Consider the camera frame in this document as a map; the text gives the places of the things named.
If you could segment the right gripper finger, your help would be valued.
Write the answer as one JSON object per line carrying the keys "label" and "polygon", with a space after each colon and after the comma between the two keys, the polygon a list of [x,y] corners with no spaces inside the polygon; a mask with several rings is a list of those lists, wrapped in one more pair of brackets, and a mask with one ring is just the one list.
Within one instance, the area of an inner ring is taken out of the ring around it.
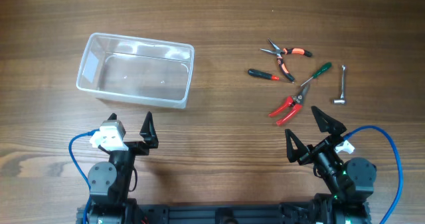
{"label": "right gripper finger", "polygon": [[333,136],[340,136],[342,133],[347,131],[347,128],[342,122],[328,116],[318,107],[312,106],[311,111],[320,132],[327,132]]}
{"label": "right gripper finger", "polygon": [[311,151],[313,150],[313,146],[305,146],[290,129],[285,129],[285,135],[289,162],[312,163]]}

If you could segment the silver L-shaped socket wrench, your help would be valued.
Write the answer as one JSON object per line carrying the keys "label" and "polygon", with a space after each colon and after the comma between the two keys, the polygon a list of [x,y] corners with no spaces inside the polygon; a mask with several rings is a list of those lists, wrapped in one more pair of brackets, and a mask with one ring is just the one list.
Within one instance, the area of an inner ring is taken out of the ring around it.
{"label": "silver L-shaped socket wrench", "polygon": [[341,75],[341,95],[339,99],[334,99],[333,104],[346,104],[345,99],[345,73],[346,73],[346,66],[342,65],[342,75]]}

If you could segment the red handled snips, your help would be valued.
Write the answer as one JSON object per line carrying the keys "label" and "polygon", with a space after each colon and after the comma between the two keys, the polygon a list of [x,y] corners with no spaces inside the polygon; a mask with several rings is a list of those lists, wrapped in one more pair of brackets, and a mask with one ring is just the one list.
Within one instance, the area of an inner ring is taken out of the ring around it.
{"label": "red handled snips", "polygon": [[276,124],[278,126],[282,126],[286,124],[287,122],[289,122],[303,108],[305,97],[309,91],[309,88],[310,88],[310,85],[306,84],[300,89],[300,91],[296,95],[288,96],[284,100],[284,103],[279,108],[277,108],[276,110],[268,114],[268,116],[269,117],[277,116],[278,114],[283,112],[285,109],[290,108],[291,110],[283,118],[276,121]]}

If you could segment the clear plastic container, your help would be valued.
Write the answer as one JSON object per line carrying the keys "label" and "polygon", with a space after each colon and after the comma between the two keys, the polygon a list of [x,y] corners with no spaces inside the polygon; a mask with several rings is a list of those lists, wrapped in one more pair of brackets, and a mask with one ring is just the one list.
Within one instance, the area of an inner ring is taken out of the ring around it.
{"label": "clear plastic container", "polygon": [[194,61],[190,44],[93,33],[76,87],[105,100],[184,109]]}

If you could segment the green handled screwdriver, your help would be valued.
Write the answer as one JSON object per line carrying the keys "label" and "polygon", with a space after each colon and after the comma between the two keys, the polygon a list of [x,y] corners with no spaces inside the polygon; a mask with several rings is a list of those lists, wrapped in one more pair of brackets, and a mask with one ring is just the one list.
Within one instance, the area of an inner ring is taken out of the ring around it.
{"label": "green handled screwdriver", "polygon": [[312,76],[306,80],[301,86],[304,86],[305,84],[307,84],[309,81],[311,81],[312,79],[317,78],[318,76],[322,75],[324,72],[328,71],[330,68],[332,67],[332,63],[331,62],[327,62],[325,63],[323,66],[321,66],[318,70],[316,70]]}

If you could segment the black red precision screwdriver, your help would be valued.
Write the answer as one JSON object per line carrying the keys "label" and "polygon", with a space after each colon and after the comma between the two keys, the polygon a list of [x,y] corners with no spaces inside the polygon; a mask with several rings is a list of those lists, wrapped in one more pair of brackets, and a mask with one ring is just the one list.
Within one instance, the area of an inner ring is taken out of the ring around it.
{"label": "black red precision screwdriver", "polygon": [[[274,74],[270,74],[267,72],[263,72],[261,70],[256,70],[253,68],[248,69],[248,74],[250,76],[256,77],[256,78],[263,78],[266,80],[274,80],[274,81],[282,81],[282,78],[280,76],[276,76]],[[289,82],[294,83],[295,78],[291,74],[284,73],[285,79],[287,79]]]}

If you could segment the orange black needle-nose pliers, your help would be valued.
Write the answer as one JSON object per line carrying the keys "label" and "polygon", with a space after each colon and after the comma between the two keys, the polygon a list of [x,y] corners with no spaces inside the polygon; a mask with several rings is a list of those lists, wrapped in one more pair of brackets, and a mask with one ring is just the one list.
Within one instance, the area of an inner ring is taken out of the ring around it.
{"label": "orange black needle-nose pliers", "polygon": [[282,72],[282,74],[290,81],[294,82],[295,78],[289,72],[284,60],[283,55],[303,55],[306,57],[312,57],[313,54],[305,49],[301,48],[284,48],[281,49],[277,44],[275,44],[272,40],[268,39],[269,43],[273,46],[274,50],[261,49],[261,51],[273,54],[277,56],[277,64]]}

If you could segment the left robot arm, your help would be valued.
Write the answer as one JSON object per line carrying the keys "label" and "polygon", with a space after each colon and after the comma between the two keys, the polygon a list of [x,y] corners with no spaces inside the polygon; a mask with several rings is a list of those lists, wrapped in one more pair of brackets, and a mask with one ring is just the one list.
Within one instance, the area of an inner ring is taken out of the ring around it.
{"label": "left robot arm", "polygon": [[148,223],[148,216],[135,199],[128,197],[137,183],[136,156],[147,156],[157,148],[159,140],[148,112],[139,135],[142,141],[124,141],[126,130],[116,114],[103,121],[97,130],[79,134],[71,139],[68,151],[78,138],[89,136],[93,148],[109,155],[108,161],[94,164],[88,174],[81,172],[88,184],[89,198],[77,209],[77,223]]}

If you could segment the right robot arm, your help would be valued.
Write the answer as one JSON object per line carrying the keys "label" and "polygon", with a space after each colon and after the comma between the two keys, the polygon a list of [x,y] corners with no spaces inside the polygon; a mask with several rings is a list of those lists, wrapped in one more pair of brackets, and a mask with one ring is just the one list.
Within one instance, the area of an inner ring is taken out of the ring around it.
{"label": "right robot arm", "polygon": [[377,168],[365,158],[347,162],[335,148],[343,143],[346,127],[318,107],[311,108],[321,132],[328,137],[316,146],[305,146],[289,129],[285,130],[287,157],[291,163],[313,165],[313,174],[322,179],[330,193],[318,193],[308,202],[281,203],[283,223],[370,223],[367,198],[374,192]]}

